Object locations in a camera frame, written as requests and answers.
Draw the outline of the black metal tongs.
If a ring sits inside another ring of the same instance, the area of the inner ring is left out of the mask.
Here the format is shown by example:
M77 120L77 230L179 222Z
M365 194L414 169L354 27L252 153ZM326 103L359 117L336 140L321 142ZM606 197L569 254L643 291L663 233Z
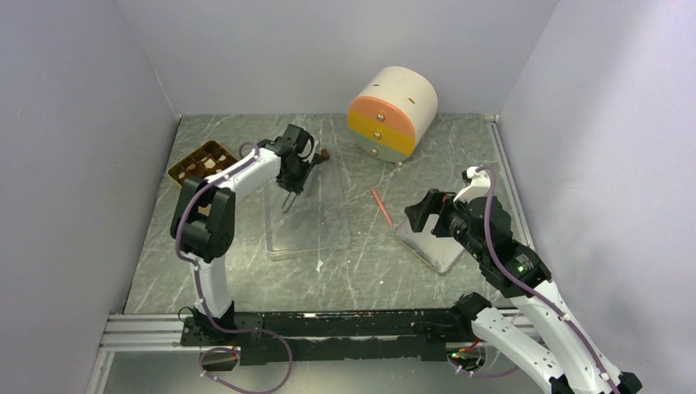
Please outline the black metal tongs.
M299 156L289 155L282 159L281 172L277 177L277 184L288 192L282 204L282 212L288 213L296 201L297 197L303 192L305 183L316 165L327 160L323 153L314 153L309 161Z

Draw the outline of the gold chocolate tin box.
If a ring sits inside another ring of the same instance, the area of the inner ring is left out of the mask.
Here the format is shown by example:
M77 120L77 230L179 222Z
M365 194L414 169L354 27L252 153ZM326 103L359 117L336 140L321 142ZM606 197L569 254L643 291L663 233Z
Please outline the gold chocolate tin box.
M208 140L171 166L167 174L182 186L191 176L205 178L215 175L238 161L238 157L225 146L216 140Z

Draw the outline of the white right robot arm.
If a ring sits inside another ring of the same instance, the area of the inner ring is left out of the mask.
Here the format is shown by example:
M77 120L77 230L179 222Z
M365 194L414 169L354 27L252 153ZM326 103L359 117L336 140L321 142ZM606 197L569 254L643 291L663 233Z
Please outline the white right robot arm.
M497 171L469 167L462 177L461 190L430 189L405 207L410 230L420 233L435 217L431 236L450 238L468 252L488 284L528 319L539 338L522 332L475 292L451 307L453 334L494 346L545 393L640 392L638 376L617 368L589 338L537 252L514 238L511 215L495 195Z

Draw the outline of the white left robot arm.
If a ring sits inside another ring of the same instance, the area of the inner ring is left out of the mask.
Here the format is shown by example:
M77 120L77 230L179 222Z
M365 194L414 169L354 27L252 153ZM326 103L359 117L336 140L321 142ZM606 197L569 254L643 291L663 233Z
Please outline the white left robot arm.
M201 330L213 344L226 344L235 332L224 257L235 236L237 204L272 180L295 198L314 167L328 159L326 149L304 157L293 148L255 145L238 163L217 174L184 180L171 235L176 256L190 264L195 310L207 317Z

